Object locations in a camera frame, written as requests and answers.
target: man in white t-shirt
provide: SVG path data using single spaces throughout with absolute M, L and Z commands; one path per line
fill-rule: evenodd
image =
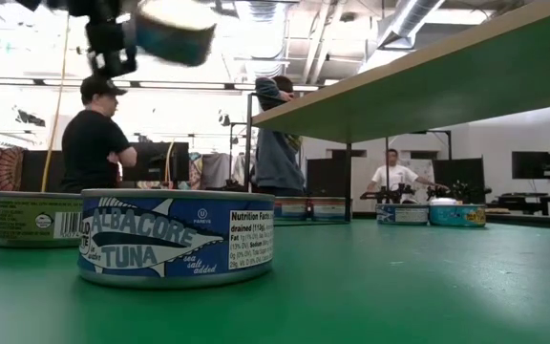
M 388 150 L 388 166 L 390 167 L 390 190 L 397 190 L 400 183 L 412 184 L 415 182 L 429 186 L 437 186 L 448 189 L 445 185 L 430 182 L 429 180 L 418 176 L 411 169 L 398 164 L 398 151 L 395 149 Z M 367 187 L 368 192 L 375 192 L 377 187 L 386 186 L 386 166 L 377 168 L 377 171 L 372 176 L 372 181 Z M 407 201 L 410 195 L 403 195 L 402 201 Z

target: person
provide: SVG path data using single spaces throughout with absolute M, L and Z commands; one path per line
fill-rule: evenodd
M 118 101 L 126 94 L 112 80 L 98 75 L 85 78 L 80 86 L 84 110 L 67 125 L 62 148 L 65 174 L 62 192 L 79 193 L 86 188 L 115 188 L 118 163 L 133 167 L 137 151 L 112 120 Z
M 292 81 L 285 76 L 256 79 L 256 93 L 263 111 L 294 99 Z M 254 182 L 257 192 L 278 197 L 305 196 L 305 177 L 296 155 L 301 138 L 268 129 L 258 132 Z
M 415 172 L 411 171 L 410 168 L 401 166 L 398 164 L 398 151 L 391 148 L 387 152 L 388 164 L 390 168 L 390 190 L 397 190 L 400 183 L 411 184 L 411 183 L 422 183 L 424 185 L 442 187 L 448 189 L 445 185 L 440 185 L 433 183 L 428 179 L 418 176 Z M 377 186 L 386 186 L 387 182 L 387 172 L 386 166 L 381 166 L 377 168 L 377 171 L 372 176 L 372 181 L 367 187 L 368 192 L 374 192 Z M 410 195 L 402 195 L 402 201 L 405 203 L 412 203 Z

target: green tuna can label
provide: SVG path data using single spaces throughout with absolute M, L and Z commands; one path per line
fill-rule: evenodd
M 14 241 L 78 240 L 82 200 L 0 198 L 0 238 Z

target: black baseball cap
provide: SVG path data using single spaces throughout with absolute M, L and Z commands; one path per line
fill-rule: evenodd
M 122 96 L 127 91 L 116 87 L 111 79 L 99 75 L 91 75 L 82 81 L 80 94 L 85 98 L 93 98 L 94 95 Z

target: green felt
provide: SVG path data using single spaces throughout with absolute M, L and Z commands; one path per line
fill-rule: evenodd
M 0 248 L 0 343 L 549 343 L 550 229 L 275 229 L 274 271 L 223 288 L 114 290 L 74 249 Z
M 522 10 L 498 20 L 513 20 Z M 452 40 L 424 49 L 438 52 L 459 44 Z M 379 68 L 396 70 L 396 63 L 419 53 Z M 354 76 L 269 110 L 256 116 L 254 124 L 353 143 L 549 107 L 550 16 L 393 75 L 355 81 L 361 79 Z

